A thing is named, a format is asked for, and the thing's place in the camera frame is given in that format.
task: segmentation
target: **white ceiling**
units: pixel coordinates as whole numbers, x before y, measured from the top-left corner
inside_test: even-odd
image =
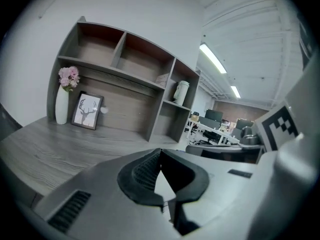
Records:
[[[289,0],[196,0],[204,7],[202,42],[221,74],[199,51],[200,86],[216,100],[271,109],[302,75],[299,21]],[[230,86],[241,95],[237,99]]]

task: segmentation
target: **deer picture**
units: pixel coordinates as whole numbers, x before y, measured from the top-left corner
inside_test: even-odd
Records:
[[[87,116],[89,114],[92,114],[92,113],[95,113],[97,111],[97,103],[94,101],[93,102],[93,108],[92,108],[92,111],[90,111],[90,109],[88,108],[88,111],[85,112],[85,110],[83,109],[83,105],[84,105],[84,102],[85,102],[85,98],[82,99],[79,103],[79,109],[81,110],[81,115],[82,115],[82,119],[81,119],[81,124],[83,125],[84,124],[84,121],[86,120]]]

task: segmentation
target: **ceiling light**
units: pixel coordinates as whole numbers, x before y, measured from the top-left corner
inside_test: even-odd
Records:
[[[224,66],[220,63],[214,53],[208,48],[208,46],[203,43],[200,45],[200,50],[212,61],[212,63],[216,66],[216,68],[220,71],[221,74],[227,73]]]
[[[239,94],[239,92],[238,92],[237,87],[231,86],[231,89],[232,89],[232,91],[234,92],[234,94],[235,94],[235,96],[236,96],[237,98],[241,98],[241,97],[240,97],[240,94]]]

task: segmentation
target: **white wall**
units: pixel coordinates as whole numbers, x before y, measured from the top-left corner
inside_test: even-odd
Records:
[[[46,116],[55,57],[81,16],[138,34],[196,67],[203,9],[194,0],[33,0],[0,52],[0,103],[22,126]]]
[[[211,98],[211,96],[205,92],[202,88],[198,87],[194,102],[191,108],[191,112],[194,111],[199,113],[200,117],[204,117],[206,115],[206,110],[212,110],[214,107],[215,100]]]

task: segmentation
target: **picture frame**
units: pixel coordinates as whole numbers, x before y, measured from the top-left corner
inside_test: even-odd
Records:
[[[80,91],[71,124],[95,130],[103,99],[104,97],[101,95]]]

